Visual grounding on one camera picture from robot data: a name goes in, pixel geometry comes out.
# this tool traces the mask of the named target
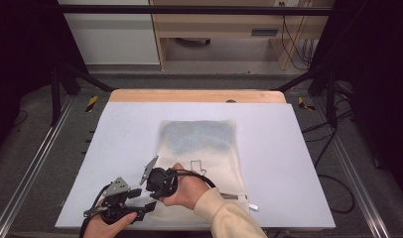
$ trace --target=person's right hand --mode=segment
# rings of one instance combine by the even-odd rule
[[[173,170],[184,170],[184,167],[180,163],[174,164]],[[209,190],[208,185],[200,178],[192,176],[180,176],[178,177],[177,191],[169,197],[161,197],[160,200],[165,205],[181,205],[190,210],[193,210],[198,202],[199,198]]]

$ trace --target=white cloth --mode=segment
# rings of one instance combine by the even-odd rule
[[[237,195],[238,203],[248,211],[248,201],[239,168],[233,121],[163,121],[155,167],[171,168],[180,163],[210,179],[222,193]],[[203,222],[184,207],[158,202],[152,219]]]

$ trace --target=white cabinet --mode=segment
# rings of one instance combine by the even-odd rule
[[[59,0],[59,3],[148,5],[147,0]],[[151,15],[65,16],[86,64],[159,64]]]

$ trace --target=gray carpet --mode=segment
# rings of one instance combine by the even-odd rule
[[[97,75],[97,77],[111,86],[121,88],[269,89],[282,85],[294,76],[152,74]],[[56,229],[54,225],[62,209],[60,201],[68,196],[84,158],[84,152],[89,145],[86,141],[91,140],[93,135],[91,131],[95,130],[100,113],[109,97],[109,93],[102,92],[88,83],[81,81],[80,85],[82,91],[76,97],[63,129],[11,226],[10,237],[56,237],[56,233],[71,235],[77,233],[77,231]],[[313,100],[307,96],[305,90],[307,86],[307,83],[301,84],[286,93],[288,102],[293,104],[301,129],[323,122],[318,111],[310,111],[298,106],[299,96],[303,96],[307,105],[314,104]],[[98,100],[92,112],[85,112],[92,95],[97,95]],[[13,128],[0,149],[0,214],[49,129],[52,116],[50,89],[43,87],[25,96],[21,109],[28,113],[28,118]],[[343,102],[339,105],[337,114],[347,110],[349,106]],[[23,117],[24,113],[21,112],[19,121]],[[354,121],[350,119],[346,118],[339,122],[337,135],[363,179],[391,237],[403,237],[403,194],[389,172],[377,170],[374,167],[372,155]],[[322,128],[305,134],[305,138],[311,141],[328,134],[329,132]],[[313,161],[319,156],[328,138],[307,143]],[[347,184],[333,146],[324,153],[318,165],[318,173],[333,176]],[[332,208],[340,210],[349,208],[350,197],[343,187],[326,178],[321,178],[321,182]],[[290,235],[294,237],[373,237],[360,207],[356,206],[349,214],[333,213],[333,216],[336,229],[321,232],[291,232]],[[279,231],[270,229],[270,237],[277,235],[277,232]],[[287,235],[282,232],[278,237]],[[126,231],[118,237],[210,237],[210,235],[208,232]]]

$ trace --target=floor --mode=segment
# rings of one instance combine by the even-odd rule
[[[164,70],[155,67],[133,66],[129,69],[107,70],[94,68],[93,75],[114,87],[122,88],[215,88],[215,89],[271,89],[290,81],[303,69],[293,66],[285,71],[279,69],[276,59],[267,54],[271,51],[268,41],[230,41],[211,39],[210,45],[200,42],[174,40],[171,42],[167,64]],[[303,65],[294,59],[297,67]],[[39,172],[33,177],[33,184],[27,188],[27,196],[9,220],[7,237],[76,237],[76,230],[61,230],[54,227],[55,221],[67,198],[74,178],[80,168],[85,152],[96,129],[97,121],[109,93],[80,80],[81,93],[74,98],[71,110],[63,128],[48,151]],[[322,97],[309,97],[306,81],[287,91],[287,101],[302,130],[323,123],[320,108],[325,104]],[[22,181],[30,163],[37,155],[46,138],[52,120],[51,92],[43,87],[26,95],[21,102],[21,112],[0,148],[0,214],[4,213],[10,199]],[[98,95],[91,113],[85,112],[89,98]],[[308,107],[299,106],[299,98]],[[69,97],[63,96],[65,102]],[[347,112],[349,104],[341,95],[337,114]],[[322,127],[305,133],[305,139],[313,162],[320,156],[329,139],[332,128]],[[372,161],[372,152],[367,148],[354,116],[340,120],[337,132],[330,146],[325,150],[317,167],[318,174],[332,175],[353,189],[343,169],[343,154],[348,156],[363,182],[371,200],[383,221],[383,231],[389,235],[376,234],[367,222],[366,207],[356,199],[355,208],[348,214],[333,212],[336,229],[321,232],[268,229],[269,237],[403,237],[403,194],[388,171],[378,170]],[[321,178],[326,197],[334,210],[347,210],[351,199],[346,188],[331,179]],[[208,232],[123,232],[118,237],[209,237]]]

